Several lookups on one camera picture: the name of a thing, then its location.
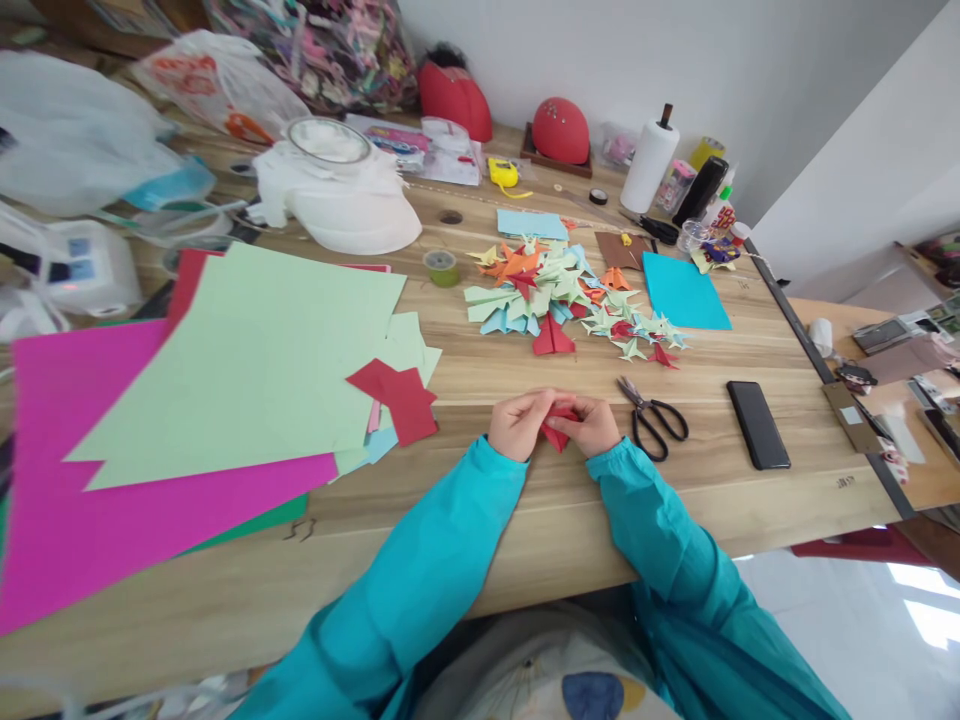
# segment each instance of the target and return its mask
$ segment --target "black scissors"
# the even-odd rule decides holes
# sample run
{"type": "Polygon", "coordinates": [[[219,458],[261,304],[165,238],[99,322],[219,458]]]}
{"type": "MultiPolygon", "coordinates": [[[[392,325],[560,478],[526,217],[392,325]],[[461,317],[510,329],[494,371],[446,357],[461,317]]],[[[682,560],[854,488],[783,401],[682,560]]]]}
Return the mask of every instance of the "black scissors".
{"type": "Polygon", "coordinates": [[[670,454],[670,449],[667,447],[667,443],[663,439],[663,436],[657,432],[656,428],[653,427],[653,424],[647,420],[646,417],[644,417],[643,411],[647,408],[650,408],[650,411],[657,416],[657,418],[660,420],[660,424],[667,429],[667,432],[670,433],[673,439],[679,440],[680,442],[683,442],[690,437],[690,428],[687,425],[686,419],[680,414],[679,410],[673,407],[673,405],[667,405],[667,403],[660,402],[659,400],[644,400],[636,386],[625,377],[621,377],[619,380],[617,380],[617,385],[620,386],[620,390],[623,392],[623,394],[626,395],[636,406],[633,410],[633,441],[637,444],[637,447],[643,450],[647,454],[647,457],[649,457],[651,460],[654,462],[663,462],[670,454]],[[680,422],[680,432],[674,430],[670,423],[667,422],[667,419],[663,416],[661,409],[672,413],[673,416],[680,422]],[[661,455],[654,455],[643,446],[643,443],[640,441],[639,432],[641,423],[653,436],[653,439],[657,441],[657,444],[660,445],[660,449],[663,451],[661,455]]]}

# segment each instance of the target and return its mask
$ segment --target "magenta paper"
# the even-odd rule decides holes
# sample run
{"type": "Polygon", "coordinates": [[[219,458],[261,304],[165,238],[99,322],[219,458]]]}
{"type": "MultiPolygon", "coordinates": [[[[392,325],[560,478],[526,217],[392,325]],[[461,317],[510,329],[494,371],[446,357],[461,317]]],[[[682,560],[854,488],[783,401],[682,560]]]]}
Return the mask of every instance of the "magenta paper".
{"type": "MultiPolygon", "coordinates": [[[[60,459],[150,361],[165,325],[118,325],[14,344],[16,445],[0,635],[336,477],[327,454],[84,492],[100,463],[60,459]]],[[[204,368],[185,371],[203,382],[204,368]]]]}

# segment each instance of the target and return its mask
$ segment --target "plastic bag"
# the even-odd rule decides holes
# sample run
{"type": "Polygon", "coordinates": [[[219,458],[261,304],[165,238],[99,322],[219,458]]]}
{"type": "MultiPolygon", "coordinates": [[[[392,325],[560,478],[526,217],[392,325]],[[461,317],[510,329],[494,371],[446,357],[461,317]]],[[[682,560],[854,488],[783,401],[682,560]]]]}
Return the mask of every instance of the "plastic bag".
{"type": "Polygon", "coordinates": [[[173,123],[100,73],[0,52],[0,194],[57,217],[96,212],[180,169],[173,123]]]}
{"type": "Polygon", "coordinates": [[[419,97],[397,0],[204,0],[204,6],[215,30],[260,48],[317,114],[397,112],[419,97]]]}
{"type": "Polygon", "coordinates": [[[134,65],[133,75],[195,120],[241,140],[272,145],[291,120],[310,111],[260,64],[260,55],[242,38],[197,30],[134,65]]]}

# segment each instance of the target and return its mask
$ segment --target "smartphone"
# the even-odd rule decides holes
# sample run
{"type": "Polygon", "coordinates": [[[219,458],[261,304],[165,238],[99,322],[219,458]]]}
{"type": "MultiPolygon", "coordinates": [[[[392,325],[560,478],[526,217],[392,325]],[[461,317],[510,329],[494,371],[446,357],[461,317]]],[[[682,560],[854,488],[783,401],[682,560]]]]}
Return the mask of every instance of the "smartphone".
{"type": "Polygon", "coordinates": [[[760,385],[731,380],[727,383],[727,391],[737,411],[737,420],[740,421],[743,439],[747,441],[753,466],[757,470],[790,467],[790,457],[760,385]]]}

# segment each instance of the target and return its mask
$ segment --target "white plastic bag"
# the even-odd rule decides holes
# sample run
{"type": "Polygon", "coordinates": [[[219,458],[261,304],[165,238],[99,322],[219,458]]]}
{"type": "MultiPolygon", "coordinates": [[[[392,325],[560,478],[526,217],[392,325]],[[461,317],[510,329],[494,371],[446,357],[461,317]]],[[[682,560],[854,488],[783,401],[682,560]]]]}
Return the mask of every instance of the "white plastic bag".
{"type": "Polygon", "coordinates": [[[57,217],[92,213],[180,157],[172,124],[100,73],[36,53],[0,52],[0,194],[57,217]]]}
{"type": "Polygon", "coordinates": [[[133,74],[194,119],[242,140],[273,144],[291,120],[310,111],[260,64],[260,55],[243,38],[197,30],[134,65],[133,74]]]}

